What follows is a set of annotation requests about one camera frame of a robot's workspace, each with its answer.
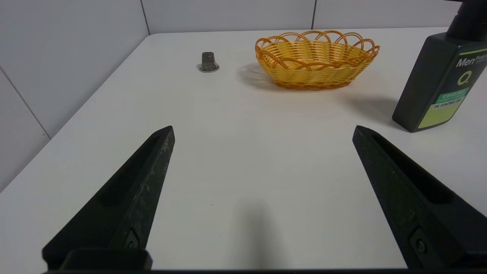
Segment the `table surface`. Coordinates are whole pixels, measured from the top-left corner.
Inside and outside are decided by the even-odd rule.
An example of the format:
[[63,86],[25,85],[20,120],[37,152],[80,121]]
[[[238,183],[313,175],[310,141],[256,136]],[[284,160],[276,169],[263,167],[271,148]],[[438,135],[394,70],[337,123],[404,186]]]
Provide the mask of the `table surface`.
[[[44,271],[42,247],[167,125],[153,268],[406,267],[352,134],[378,131],[487,214],[485,74],[448,123],[411,134],[391,121],[425,38],[445,30],[357,30],[378,57],[319,92],[281,89],[257,64],[254,42],[283,31],[147,37],[0,194],[2,272]],[[218,72],[196,69],[204,51]]]

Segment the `black bottle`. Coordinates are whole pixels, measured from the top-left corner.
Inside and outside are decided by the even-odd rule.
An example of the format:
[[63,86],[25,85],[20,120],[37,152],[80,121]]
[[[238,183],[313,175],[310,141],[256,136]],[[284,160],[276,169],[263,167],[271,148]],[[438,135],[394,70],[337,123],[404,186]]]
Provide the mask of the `black bottle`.
[[419,53],[393,120],[410,132],[448,122],[487,65],[487,0],[463,0],[446,33]]

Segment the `woven basket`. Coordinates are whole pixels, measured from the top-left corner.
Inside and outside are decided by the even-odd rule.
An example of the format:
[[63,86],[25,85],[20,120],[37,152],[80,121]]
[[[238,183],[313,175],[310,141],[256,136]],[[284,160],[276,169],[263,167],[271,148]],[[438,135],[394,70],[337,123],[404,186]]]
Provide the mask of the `woven basket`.
[[274,83],[298,90],[334,89],[350,84],[374,60],[379,49],[374,41],[358,33],[334,30],[286,32],[255,43],[257,61]]

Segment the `bottle label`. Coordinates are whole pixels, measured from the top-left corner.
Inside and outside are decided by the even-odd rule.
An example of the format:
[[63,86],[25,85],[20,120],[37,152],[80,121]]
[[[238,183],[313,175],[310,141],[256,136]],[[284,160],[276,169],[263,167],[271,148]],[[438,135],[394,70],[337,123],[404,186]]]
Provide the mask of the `bottle label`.
[[450,120],[487,65],[487,48],[460,53],[418,128]]

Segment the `white wall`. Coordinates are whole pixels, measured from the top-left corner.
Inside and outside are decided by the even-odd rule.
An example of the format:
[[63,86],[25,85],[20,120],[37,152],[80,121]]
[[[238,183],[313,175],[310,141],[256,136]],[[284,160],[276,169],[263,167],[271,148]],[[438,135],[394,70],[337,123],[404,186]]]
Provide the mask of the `white wall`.
[[49,138],[0,70],[0,192]]
[[51,137],[147,35],[139,0],[0,0],[0,65]]
[[310,29],[315,0],[142,0],[150,34]]
[[449,26],[459,2],[317,0],[314,29]]

